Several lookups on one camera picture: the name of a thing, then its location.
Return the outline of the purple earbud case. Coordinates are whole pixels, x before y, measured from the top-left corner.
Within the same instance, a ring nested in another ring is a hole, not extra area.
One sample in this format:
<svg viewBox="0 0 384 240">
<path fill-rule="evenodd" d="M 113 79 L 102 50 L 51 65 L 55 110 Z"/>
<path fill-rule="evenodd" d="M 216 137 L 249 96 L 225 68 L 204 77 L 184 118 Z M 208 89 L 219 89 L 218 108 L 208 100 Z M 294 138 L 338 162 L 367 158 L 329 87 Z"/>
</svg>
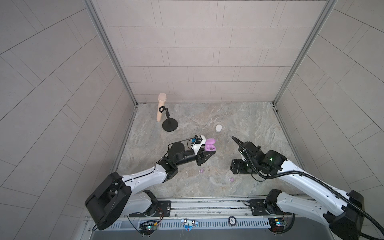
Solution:
<svg viewBox="0 0 384 240">
<path fill-rule="evenodd" d="M 216 143 L 215 139 L 206 139 L 205 151 L 208 151 L 208 152 L 216 151 L 215 143 Z"/>
</svg>

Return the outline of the white earbud case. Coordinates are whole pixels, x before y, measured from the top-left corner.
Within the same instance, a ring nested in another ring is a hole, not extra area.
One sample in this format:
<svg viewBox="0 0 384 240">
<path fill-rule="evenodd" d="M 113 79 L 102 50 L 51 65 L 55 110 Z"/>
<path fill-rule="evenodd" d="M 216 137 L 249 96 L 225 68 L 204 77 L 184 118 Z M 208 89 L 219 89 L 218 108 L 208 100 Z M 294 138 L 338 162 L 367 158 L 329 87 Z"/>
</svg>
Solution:
<svg viewBox="0 0 384 240">
<path fill-rule="evenodd" d="M 223 126 L 220 125 L 220 124 L 217 124 L 216 127 L 215 127 L 215 131 L 216 131 L 217 133 L 220 133 L 220 132 L 222 131 L 222 129 L 223 129 Z"/>
</svg>

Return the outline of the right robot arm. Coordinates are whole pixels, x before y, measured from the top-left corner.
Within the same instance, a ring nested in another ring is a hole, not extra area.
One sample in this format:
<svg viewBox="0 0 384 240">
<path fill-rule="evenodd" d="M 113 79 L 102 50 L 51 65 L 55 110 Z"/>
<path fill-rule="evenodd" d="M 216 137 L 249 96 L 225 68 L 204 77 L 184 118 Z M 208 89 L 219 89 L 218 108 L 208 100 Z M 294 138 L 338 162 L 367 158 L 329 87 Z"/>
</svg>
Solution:
<svg viewBox="0 0 384 240">
<path fill-rule="evenodd" d="M 328 226 L 343 240 L 362 237 L 365 216 L 361 194 L 329 186 L 276 151 L 264 153 L 251 142 L 242 142 L 236 137 L 232 139 L 242 155 L 241 159 L 232 160 L 230 170 L 233 174 L 258 175 L 263 180 L 280 178 L 311 197 L 311 200 L 300 199 L 272 189 L 264 200 L 263 208 L 268 214 L 277 215 L 281 211 L 306 217 Z"/>
</svg>

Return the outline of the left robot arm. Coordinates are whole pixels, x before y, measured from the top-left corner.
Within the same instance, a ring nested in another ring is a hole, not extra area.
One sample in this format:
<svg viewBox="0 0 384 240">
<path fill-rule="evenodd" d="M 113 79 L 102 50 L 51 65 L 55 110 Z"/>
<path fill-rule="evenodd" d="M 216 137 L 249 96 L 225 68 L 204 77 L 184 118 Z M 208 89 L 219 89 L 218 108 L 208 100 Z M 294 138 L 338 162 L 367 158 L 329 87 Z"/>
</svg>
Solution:
<svg viewBox="0 0 384 240">
<path fill-rule="evenodd" d="M 180 165 L 190 162 L 198 166 L 204 164 L 215 154 L 215 142 L 215 139 L 192 139 L 191 147 L 187 150 L 183 143 L 173 143 L 150 169 L 124 176 L 117 172 L 109 174 L 85 201 L 96 224 L 94 229 L 107 229 L 124 214 L 153 215 L 158 199 L 148 188 L 172 179 Z"/>
</svg>

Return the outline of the black microphone stand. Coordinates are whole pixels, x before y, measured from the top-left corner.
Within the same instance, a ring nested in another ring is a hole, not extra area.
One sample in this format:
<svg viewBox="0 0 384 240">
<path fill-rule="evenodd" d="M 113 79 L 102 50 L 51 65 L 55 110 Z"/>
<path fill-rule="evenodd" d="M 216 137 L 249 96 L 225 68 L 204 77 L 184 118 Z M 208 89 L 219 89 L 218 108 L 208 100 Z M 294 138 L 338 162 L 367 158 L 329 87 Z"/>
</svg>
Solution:
<svg viewBox="0 0 384 240">
<path fill-rule="evenodd" d="M 171 118 L 168 108 L 163 107 L 163 111 L 166 113 L 166 119 L 162 123 L 162 128 L 166 132 L 173 132 L 178 128 L 178 121 Z"/>
</svg>

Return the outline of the black round disc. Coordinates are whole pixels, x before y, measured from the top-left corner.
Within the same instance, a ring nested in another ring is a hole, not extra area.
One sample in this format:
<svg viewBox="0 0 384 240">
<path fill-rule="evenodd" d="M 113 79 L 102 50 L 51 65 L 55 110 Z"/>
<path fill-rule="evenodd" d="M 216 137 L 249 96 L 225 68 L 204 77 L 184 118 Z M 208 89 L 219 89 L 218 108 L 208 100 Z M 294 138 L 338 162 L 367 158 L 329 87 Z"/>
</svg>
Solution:
<svg viewBox="0 0 384 240">
<path fill-rule="evenodd" d="M 234 227 L 237 225 L 237 219 L 234 216 L 230 216 L 228 218 L 228 223 L 231 227 Z"/>
</svg>

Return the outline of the right green circuit board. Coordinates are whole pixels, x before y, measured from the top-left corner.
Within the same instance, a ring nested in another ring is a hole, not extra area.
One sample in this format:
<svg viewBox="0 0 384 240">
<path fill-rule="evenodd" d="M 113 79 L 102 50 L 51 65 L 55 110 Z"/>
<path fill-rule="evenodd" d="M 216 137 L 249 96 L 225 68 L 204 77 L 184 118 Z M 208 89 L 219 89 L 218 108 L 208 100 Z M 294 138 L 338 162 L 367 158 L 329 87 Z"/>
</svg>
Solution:
<svg viewBox="0 0 384 240">
<path fill-rule="evenodd" d="M 271 232 L 282 232 L 286 227 L 286 222 L 282 218 L 269 218 Z"/>
</svg>

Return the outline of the green circuit board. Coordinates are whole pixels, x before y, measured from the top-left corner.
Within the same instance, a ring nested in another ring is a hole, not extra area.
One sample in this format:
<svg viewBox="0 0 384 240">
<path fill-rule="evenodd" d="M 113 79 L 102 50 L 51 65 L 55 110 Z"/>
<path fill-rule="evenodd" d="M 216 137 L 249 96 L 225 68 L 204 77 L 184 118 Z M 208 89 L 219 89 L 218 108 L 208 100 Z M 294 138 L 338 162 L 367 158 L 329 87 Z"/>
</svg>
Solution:
<svg viewBox="0 0 384 240">
<path fill-rule="evenodd" d="M 286 222 L 282 218 L 269 218 L 271 232 L 282 232 L 286 227 Z"/>
<path fill-rule="evenodd" d="M 139 225 L 139 232 L 144 236 L 149 236 L 158 229 L 157 221 L 146 221 Z"/>
</svg>

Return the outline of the left green circuit board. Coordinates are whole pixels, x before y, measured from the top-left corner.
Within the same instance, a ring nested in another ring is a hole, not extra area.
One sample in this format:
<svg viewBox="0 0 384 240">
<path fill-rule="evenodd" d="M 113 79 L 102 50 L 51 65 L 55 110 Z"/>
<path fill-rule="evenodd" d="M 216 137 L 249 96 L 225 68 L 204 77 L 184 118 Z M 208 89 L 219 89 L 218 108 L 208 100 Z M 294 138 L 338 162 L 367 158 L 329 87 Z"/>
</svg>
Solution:
<svg viewBox="0 0 384 240">
<path fill-rule="evenodd" d="M 158 229 L 157 221 L 146 221 L 139 225 L 139 232 L 144 236 L 149 236 Z"/>
</svg>

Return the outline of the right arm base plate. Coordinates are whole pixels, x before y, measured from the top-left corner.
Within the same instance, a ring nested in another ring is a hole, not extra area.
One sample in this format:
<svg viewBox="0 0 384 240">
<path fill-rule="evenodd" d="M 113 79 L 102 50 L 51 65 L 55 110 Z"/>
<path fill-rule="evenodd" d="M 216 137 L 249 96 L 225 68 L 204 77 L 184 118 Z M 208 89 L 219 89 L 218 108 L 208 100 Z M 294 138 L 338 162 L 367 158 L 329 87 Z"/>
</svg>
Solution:
<svg viewBox="0 0 384 240">
<path fill-rule="evenodd" d="M 292 213 L 283 212 L 278 206 L 277 203 L 273 201 L 266 201 L 265 199 L 252 199 L 245 202 L 245 205 L 251 209 L 253 216 L 267 216 L 272 217 L 283 217 L 283 215 L 288 215 L 289 217 Z"/>
</svg>

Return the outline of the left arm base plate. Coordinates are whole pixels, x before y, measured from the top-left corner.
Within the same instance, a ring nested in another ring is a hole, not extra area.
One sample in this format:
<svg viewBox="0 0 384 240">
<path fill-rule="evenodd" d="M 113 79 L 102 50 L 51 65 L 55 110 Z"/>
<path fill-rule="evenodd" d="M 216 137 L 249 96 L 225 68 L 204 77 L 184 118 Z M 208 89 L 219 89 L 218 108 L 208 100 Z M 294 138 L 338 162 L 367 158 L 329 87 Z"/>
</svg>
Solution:
<svg viewBox="0 0 384 240">
<path fill-rule="evenodd" d="M 169 217 L 171 211 L 171 201 L 158 201 L 152 203 L 144 213 L 130 214 L 130 218 L 160 218 Z"/>
</svg>

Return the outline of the aluminium frame rail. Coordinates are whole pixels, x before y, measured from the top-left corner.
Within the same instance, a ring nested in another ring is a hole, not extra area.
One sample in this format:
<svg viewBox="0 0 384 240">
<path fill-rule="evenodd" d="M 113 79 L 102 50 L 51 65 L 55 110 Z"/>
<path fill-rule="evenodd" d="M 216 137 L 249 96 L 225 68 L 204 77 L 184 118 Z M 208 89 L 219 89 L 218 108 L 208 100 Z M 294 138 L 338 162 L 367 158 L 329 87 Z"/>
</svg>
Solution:
<svg viewBox="0 0 384 240">
<path fill-rule="evenodd" d="M 158 201 L 171 201 L 171 211 L 169 217 L 175 219 L 198 219 L 198 218 L 226 218 L 234 217 L 253 217 L 251 209 L 245 202 L 252 199 L 265 199 L 273 201 L 285 213 L 292 213 L 301 217 L 306 217 L 324 225 L 328 225 L 333 217 L 326 207 L 320 203 L 305 199 L 302 196 L 291 196 L 286 193 L 272 191 L 267 197 L 247 197 L 247 198 L 179 198 L 162 199 Z"/>
</svg>

